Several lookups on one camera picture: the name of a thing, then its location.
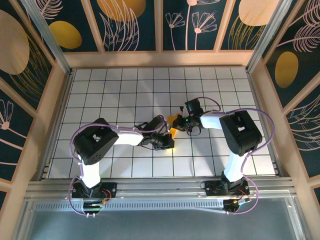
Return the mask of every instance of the dark blue wallpaper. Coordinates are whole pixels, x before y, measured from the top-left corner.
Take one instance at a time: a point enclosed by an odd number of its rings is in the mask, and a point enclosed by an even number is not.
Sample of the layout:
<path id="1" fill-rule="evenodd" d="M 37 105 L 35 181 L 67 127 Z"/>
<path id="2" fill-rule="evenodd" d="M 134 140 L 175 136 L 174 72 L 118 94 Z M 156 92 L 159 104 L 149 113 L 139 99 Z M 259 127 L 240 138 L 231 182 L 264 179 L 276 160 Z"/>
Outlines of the dark blue wallpaper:
<path id="1" fill-rule="evenodd" d="M 0 15 L 6 21 L 0 27 L 0 78 L 37 109 L 52 65 L 10 3 L 0 1 Z"/>
<path id="2" fill-rule="evenodd" d="M 320 204 L 320 187 L 315 188 L 314 193 L 315 193 L 316 199 L 318 199 L 318 202 Z"/>
<path id="3" fill-rule="evenodd" d="M 7 193 L 5 191 L 0 191 L 0 212 L 2 205 L 4 204 Z"/>
<path id="4" fill-rule="evenodd" d="M 320 71 L 320 5 L 306 0 L 266 63 L 282 106 Z"/>
<path id="5" fill-rule="evenodd" d="M 221 50 L 253 50 L 266 26 L 251 26 L 242 22 L 239 15 L 240 3 L 241 0 L 235 1 L 231 18 L 222 41 Z M 255 11 L 254 6 L 251 7 L 252 9 L 248 9 L 247 13 Z"/>
<path id="6" fill-rule="evenodd" d="M 272 39 L 270 40 L 269 44 L 266 46 L 263 54 L 262 54 L 262 57 L 265 58 L 266 54 L 268 53 L 269 49 L 271 48 L 271 45 L 273 44 L 275 38 L 278 36 L 279 32 L 281 31 L 283 25 L 285 24 L 287 18 L 289 17 L 292 9 L 294 8 L 294 6 L 296 5 L 297 3 L 297 0 L 292 0 L 291 4 L 290 4 L 290 7 L 289 7 L 289 10 L 287 11 L 287 13 L 285 14 L 285 16 L 283 17 L 277 31 L 275 32 L 275 34 L 273 35 Z"/>
<path id="7" fill-rule="evenodd" d="M 105 51 L 156 50 L 154 0 L 90 3 Z"/>
<path id="8" fill-rule="evenodd" d="M 286 116 L 309 177 L 320 174 L 320 85 Z"/>
<path id="9" fill-rule="evenodd" d="M 0 178 L 12 180 L 33 118 L 0 90 Z"/>
<path id="10" fill-rule="evenodd" d="M 63 52 L 98 51 L 80 0 L 36 1 L 36 4 Z"/>
<path id="11" fill-rule="evenodd" d="M 163 50 L 213 50 L 226 0 L 187 2 L 163 1 Z"/>

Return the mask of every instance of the enclosure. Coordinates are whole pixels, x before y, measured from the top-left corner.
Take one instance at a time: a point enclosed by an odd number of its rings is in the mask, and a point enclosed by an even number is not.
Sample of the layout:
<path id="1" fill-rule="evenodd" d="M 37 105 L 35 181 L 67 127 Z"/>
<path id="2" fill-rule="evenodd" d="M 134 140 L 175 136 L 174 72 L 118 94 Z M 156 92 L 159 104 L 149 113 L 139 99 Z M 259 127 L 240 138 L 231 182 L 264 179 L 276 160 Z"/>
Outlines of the enclosure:
<path id="1" fill-rule="evenodd" d="M 0 238 L 319 238 L 319 11 L 318 0 L 2 1 Z M 243 168 L 259 195 L 249 183 L 239 211 L 259 199 L 252 211 L 221 214 L 226 197 L 202 187 L 231 152 L 205 128 L 177 131 L 172 149 L 113 146 L 99 174 L 115 197 L 94 219 L 72 212 L 80 127 L 168 121 L 199 97 L 274 122 Z M 219 109 L 210 99 L 204 112 Z M 262 146 L 272 124 L 249 114 Z"/>

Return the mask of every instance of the orange wire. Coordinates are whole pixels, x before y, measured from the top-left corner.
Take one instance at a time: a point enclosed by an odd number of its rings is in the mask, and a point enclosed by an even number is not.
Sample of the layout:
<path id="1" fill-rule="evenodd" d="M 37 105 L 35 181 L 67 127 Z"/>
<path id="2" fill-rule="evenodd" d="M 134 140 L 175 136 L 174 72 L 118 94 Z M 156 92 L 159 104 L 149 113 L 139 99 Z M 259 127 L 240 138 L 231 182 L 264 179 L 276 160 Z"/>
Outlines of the orange wire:
<path id="1" fill-rule="evenodd" d="M 248 195 L 248 194 L 246 194 L 244 191 L 242 191 L 240 188 L 238 188 L 238 190 L 242 193 L 242 194 L 245 194 L 249 199 L 250 199 L 250 201 L 251 201 L 251 197 Z"/>

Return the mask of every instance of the wire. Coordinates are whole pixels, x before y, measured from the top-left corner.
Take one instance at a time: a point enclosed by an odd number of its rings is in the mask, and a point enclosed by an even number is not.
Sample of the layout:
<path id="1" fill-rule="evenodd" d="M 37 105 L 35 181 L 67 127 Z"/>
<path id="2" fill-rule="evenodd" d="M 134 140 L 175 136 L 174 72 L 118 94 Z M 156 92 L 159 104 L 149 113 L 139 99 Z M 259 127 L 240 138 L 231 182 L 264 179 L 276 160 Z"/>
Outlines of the wire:
<path id="1" fill-rule="evenodd" d="M 212 114 L 232 114 L 232 113 L 236 113 L 236 112 L 240 112 L 240 111 L 254 111 L 254 112 L 263 114 L 263 115 L 270 121 L 272 130 L 271 130 L 271 136 L 270 136 L 270 138 L 269 138 L 264 144 L 262 144 L 260 147 L 258 147 L 258 148 L 256 148 L 255 150 L 249 152 L 249 153 L 245 156 L 245 158 L 244 158 L 244 160 L 243 160 L 243 163 L 242 163 L 242 165 L 241 165 L 240 171 L 241 171 L 243 177 L 244 177 L 245 179 L 247 179 L 248 181 L 250 181 L 250 182 L 253 184 L 253 186 L 254 186 L 254 188 L 255 188 L 255 191 L 256 191 L 256 198 L 255 198 L 255 202 L 254 202 L 254 204 L 253 204 L 253 206 L 252 206 L 251 208 L 249 208 L 248 210 L 245 210 L 245 211 L 241 211 L 241 212 L 233 212 L 232 214 L 234 214 L 234 215 L 239 215 L 239 214 L 248 213 L 248 212 L 250 212 L 252 209 L 254 209 L 254 208 L 256 207 L 256 205 L 258 204 L 258 201 L 259 201 L 259 190 L 258 190 L 258 186 L 256 185 L 256 183 L 255 183 L 250 177 L 248 177 L 248 176 L 246 176 L 246 175 L 244 174 L 244 166 L 245 166 L 248 158 L 249 158 L 252 154 L 254 154 L 255 152 L 259 151 L 260 149 L 266 147 L 269 143 L 271 143 L 272 139 L 273 139 L 274 136 L 275 136 L 275 131 L 276 131 L 275 123 L 274 123 L 274 121 L 272 120 L 272 118 L 271 118 L 267 113 L 265 113 L 264 111 L 261 111 L 261 110 L 259 110 L 259 109 L 245 107 L 245 108 L 239 108 L 239 109 L 236 109 L 236 110 L 231 110 L 231 111 L 226 111 L 226 112 L 224 112 L 224 111 L 216 112 L 216 111 L 212 110 L 211 113 L 212 113 Z"/>
<path id="2" fill-rule="evenodd" d="M 219 104 L 216 100 L 213 100 L 213 99 L 210 98 L 210 97 L 207 97 L 207 96 L 199 96 L 199 97 L 196 97 L 195 99 L 208 99 L 208 100 L 214 102 L 214 103 L 217 105 L 217 107 L 219 108 L 219 110 L 212 110 L 212 111 L 217 111 L 217 112 L 220 112 L 220 111 L 221 111 L 221 106 L 220 106 L 220 104 Z"/>
<path id="3" fill-rule="evenodd" d="M 74 177 L 72 178 L 70 184 L 69 184 L 69 188 L 68 188 L 68 201 L 69 201 L 69 205 L 70 205 L 71 209 L 72 209 L 76 214 L 79 214 L 79 215 L 81 215 L 81 216 L 87 216 L 87 217 L 93 216 L 93 214 L 89 214 L 89 213 L 88 213 L 88 214 L 85 214 L 84 212 L 78 211 L 77 209 L 75 209 L 75 207 L 74 207 L 74 206 L 72 205 L 72 203 L 71 203 L 71 188 L 72 188 L 72 186 L 73 186 L 73 183 L 74 183 L 75 179 L 80 180 L 81 178 L 80 178 L 79 176 L 74 176 Z"/>
<path id="4" fill-rule="evenodd" d="M 149 149 L 149 150 L 155 150 L 154 148 L 149 148 L 149 147 L 142 146 L 142 145 L 140 145 L 139 147 L 142 147 L 142 148 L 145 148 L 145 149 Z"/>
<path id="5" fill-rule="evenodd" d="M 84 175 L 84 170 L 83 170 L 83 166 L 82 166 L 83 162 L 82 162 L 81 159 L 79 159 L 74 154 L 73 144 L 74 144 L 76 136 L 81 131 L 83 131 L 84 129 L 89 128 L 89 127 L 104 127 L 104 128 L 117 129 L 117 130 L 120 130 L 120 131 L 136 132 L 136 133 L 141 133 L 141 134 L 142 133 L 154 133 L 154 132 L 157 132 L 157 131 L 161 130 L 163 128 L 163 125 L 166 125 L 166 120 L 165 120 L 165 117 L 163 115 L 159 114 L 159 115 L 157 115 L 157 117 L 160 117 L 162 119 L 162 123 L 158 127 L 156 127 L 155 129 L 153 129 L 153 130 L 140 130 L 140 129 L 137 129 L 135 127 L 115 126 L 115 125 L 103 124 L 103 123 L 89 123 L 89 124 L 86 124 L 86 125 L 80 127 L 72 135 L 70 143 L 69 143 L 69 153 L 70 153 L 70 155 L 72 156 L 73 159 L 75 159 L 75 160 L 77 160 L 79 162 L 79 165 L 80 165 L 80 173 L 81 173 L 80 177 L 83 177 L 83 175 Z"/>

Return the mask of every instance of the yellow block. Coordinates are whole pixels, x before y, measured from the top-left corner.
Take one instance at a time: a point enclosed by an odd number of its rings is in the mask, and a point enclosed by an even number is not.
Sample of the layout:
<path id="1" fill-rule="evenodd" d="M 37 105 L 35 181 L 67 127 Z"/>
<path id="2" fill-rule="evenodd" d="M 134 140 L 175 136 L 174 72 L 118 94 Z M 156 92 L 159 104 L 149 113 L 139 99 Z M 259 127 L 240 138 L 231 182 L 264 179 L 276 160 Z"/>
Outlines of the yellow block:
<path id="1" fill-rule="evenodd" d="M 169 131 L 169 134 L 172 134 L 172 139 L 175 138 L 176 132 L 177 132 L 177 129 L 172 127 L 172 125 L 174 124 L 174 120 L 176 120 L 177 117 L 178 117 L 178 113 L 174 116 L 168 116 L 168 123 L 171 125 L 171 129 Z"/>

